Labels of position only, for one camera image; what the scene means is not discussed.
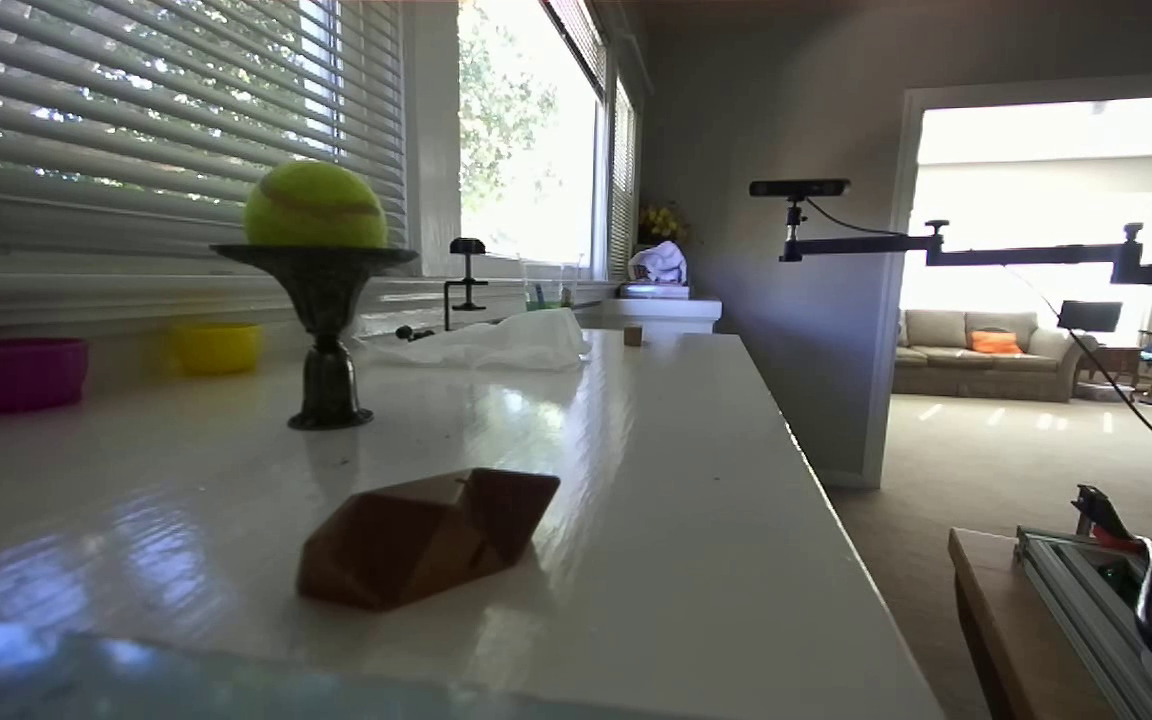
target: floor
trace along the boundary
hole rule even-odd
[[[1152,537],[1152,432],[1119,399],[891,395],[885,483],[832,492],[951,720],[988,714],[951,606],[950,528],[1074,533],[1078,483]]]

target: tennis ball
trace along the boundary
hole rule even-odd
[[[249,194],[249,245],[385,249],[390,225],[373,183],[342,163],[288,159]]]

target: pink bowl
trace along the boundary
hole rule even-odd
[[[84,375],[84,338],[0,338],[0,416],[77,404]]]

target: black clamp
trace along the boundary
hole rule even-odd
[[[465,277],[460,280],[443,280],[443,330],[453,330],[453,311],[484,311],[478,301],[472,301],[472,286],[478,282],[489,282],[489,280],[478,280],[472,277],[472,254],[484,254],[489,250],[489,245],[484,241],[478,241],[478,237],[455,237],[453,245],[450,245],[450,250],[453,254],[465,254]]]

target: table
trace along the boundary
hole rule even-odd
[[[1140,384],[1140,347],[1135,342],[1097,342],[1092,357],[1110,375],[1127,381],[1126,391],[1135,391],[1135,384]],[[1097,363],[1086,357],[1080,381],[1102,384],[1104,375]]]
[[[735,335],[373,363],[349,432],[294,432],[298,399],[270,367],[0,419],[0,619],[628,713],[942,714]],[[385,615],[294,591],[346,496],[472,465],[564,481],[521,566]]]
[[[1017,537],[950,533],[966,641],[997,714],[1116,714],[1017,558]]]

